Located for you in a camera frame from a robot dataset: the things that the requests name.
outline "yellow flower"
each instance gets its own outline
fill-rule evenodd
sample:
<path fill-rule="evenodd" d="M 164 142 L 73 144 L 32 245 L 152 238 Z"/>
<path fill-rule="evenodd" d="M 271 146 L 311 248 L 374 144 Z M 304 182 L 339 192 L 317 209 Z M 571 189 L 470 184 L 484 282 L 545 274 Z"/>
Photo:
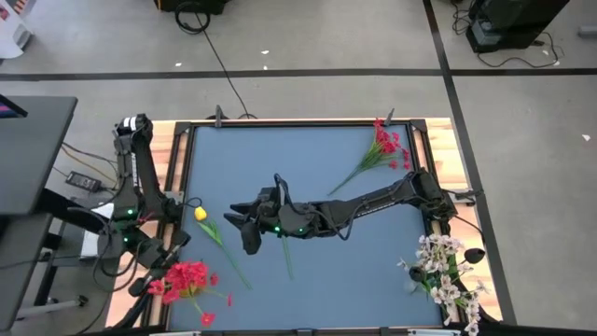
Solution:
<path fill-rule="evenodd" d="M 207 218 L 207 212 L 205 212 L 205 209 L 203 209 L 200 206 L 196 207 L 195 208 L 195 219 L 202 221 L 206 218 Z"/>

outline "black robotic arm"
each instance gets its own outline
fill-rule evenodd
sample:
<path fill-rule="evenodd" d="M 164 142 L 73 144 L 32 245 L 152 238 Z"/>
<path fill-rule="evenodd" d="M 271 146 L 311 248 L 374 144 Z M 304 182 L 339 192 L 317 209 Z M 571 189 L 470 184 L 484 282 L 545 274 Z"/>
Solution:
<path fill-rule="evenodd" d="M 349 201 L 293 203 L 286 182 L 277 174 L 274 180 L 276 187 L 262 189 L 253 202 L 230 206 L 240 215 L 224 214 L 241 231 L 243 248 L 249 255 L 259 250 L 260 234 L 265 232 L 301 239 L 338 235 L 347 240 L 356 218 L 397 204 L 410 204 L 440 221 L 457 214 L 450 196 L 425 169 Z M 340 232 L 344 228 L 348 228 L 345 235 Z"/>

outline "white flower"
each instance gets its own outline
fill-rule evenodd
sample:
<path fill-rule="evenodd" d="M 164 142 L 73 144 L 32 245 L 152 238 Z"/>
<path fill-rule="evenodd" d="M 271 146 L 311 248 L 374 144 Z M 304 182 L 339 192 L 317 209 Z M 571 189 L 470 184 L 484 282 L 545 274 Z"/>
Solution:
<path fill-rule="evenodd" d="M 468 336 L 477 336 L 479 333 L 479 325 L 477 322 L 471 322 L 466 326 L 465 331 L 468 332 Z"/>
<path fill-rule="evenodd" d="M 450 244 L 451 243 L 451 238 L 449 235 L 444 234 L 444 235 L 440 235 L 439 238 L 437 239 L 439 241 L 440 244 L 442 245 L 446 245 L 446 244 Z"/>
<path fill-rule="evenodd" d="M 444 321 L 444 325 L 448 326 L 450 322 L 458 320 L 458 309 L 453 300 L 446 300 L 444 304 L 446 305 L 446 312 L 448 313 L 448 318 Z"/>
<path fill-rule="evenodd" d="M 450 285 L 449 287 L 442 288 L 446 293 L 446 297 L 451 300 L 456 300 L 460 298 L 460 290 L 455 285 Z"/>
<path fill-rule="evenodd" d="M 437 289 L 437 287 L 431 288 L 431 291 L 429 291 L 429 295 L 431 295 L 433 301 L 437 304 L 441 304 L 446 300 L 446 294 L 444 294 L 444 291 L 441 289 Z"/>
<path fill-rule="evenodd" d="M 458 266 L 456 266 L 456 268 L 458 269 L 458 273 L 462 273 L 462 274 L 464 274 L 466 272 L 473 271 L 473 268 L 470 267 L 470 265 L 467 263 L 458 264 Z"/>
<path fill-rule="evenodd" d="M 485 285 L 483 285 L 483 283 L 480 280 L 477 280 L 477 289 L 478 291 L 483 291 L 487 294 L 489 294 L 489 289 L 485 287 Z"/>
<path fill-rule="evenodd" d="M 410 267 L 407 264 L 407 262 L 404 261 L 402 258 L 400 258 L 400 262 L 398 262 L 398 264 L 396 266 L 402 267 L 404 269 L 404 271 L 408 271 L 410 269 Z"/>
<path fill-rule="evenodd" d="M 432 260 L 427 261 L 427 263 L 425 263 L 425 271 L 428 273 L 433 273 L 437 271 L 437 262 L 434 262 Z"/>
<path fill-rule="evenodd" d="M 467 315 L 466 317 L 468 318 L 468 322 L 479 322 L 481 320 L 479 313 Z"/>
<path fill-rule="evenodd" d="M 471 300 L 479 300 L 479 293 L 477 291 L 472 291 L 472 292 L 468 292 L 468 294 L 470 294 L 470 299 Z"/>
<path fill-rule="evenodd" d="M 451 286 L 451 279 L 449 275 L 442 274 L 440 281 L 442 288 L 449 288 Z"/>
<path fill-rule="evenodd" d="M 436 235 L 435 233 L 431 233 L 429 235 L 429 237 L 427 237 L 427 241 L 429 241 L 430 243 L 433 243 L 433 244 L 437 244 L 437 243 L 439 243 L 439 236 Z"/>
<path fill-rule="evenodd" d="M 477 299 L 469 300 L 466 304 L 466 314 L 467 315 L 478 315 L 479 314 L 479 301 Z"/>
<path fill-rule="evenodd" d="M 440 261 L 437 263 L 437 270 L 444 273 L 447 272 L 450 269 L 450 264 L 448 263 L 448 261 Z"/>
<path fill-rule="evenodd" d="M 414 253 L 415 256 L 417 256 L 417 259 L 426 259 L 429 256 L 429 252 L 422 248 L 420 250 L 417 250 L 417 252 Z"/>

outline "black desk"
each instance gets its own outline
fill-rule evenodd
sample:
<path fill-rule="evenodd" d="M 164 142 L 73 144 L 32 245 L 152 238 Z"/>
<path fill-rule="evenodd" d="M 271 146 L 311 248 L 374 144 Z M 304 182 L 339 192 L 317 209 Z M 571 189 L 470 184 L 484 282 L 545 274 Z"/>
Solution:
<path fill-rule="evenodd" d="M 45 189 L 62 140 L 73 118 L 74 97 L 7 97 L 29 113 L 24 119 L 0 119 L 0 266 L 36 260 L 43 246 L 56 249 L 60 237 L 48 233 L 53 217 L 86 230 L 102 224 L 70 213 L 78 206 Z M 35 268 L 34 262 L 0 270 L 0 330 L 12 327 Z"/>

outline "power adapter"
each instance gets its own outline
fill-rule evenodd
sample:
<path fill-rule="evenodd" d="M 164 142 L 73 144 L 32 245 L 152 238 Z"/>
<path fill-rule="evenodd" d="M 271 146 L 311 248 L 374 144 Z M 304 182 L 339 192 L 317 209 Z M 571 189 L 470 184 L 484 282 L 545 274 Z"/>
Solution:
<path fill-rule="evenodd" d="M 102 181 L 74 171 L 66 177 L 66 181 L 64 182 L 67 185 L 81 188 L 89 192 L 97 192 L 102 187 Z"/>

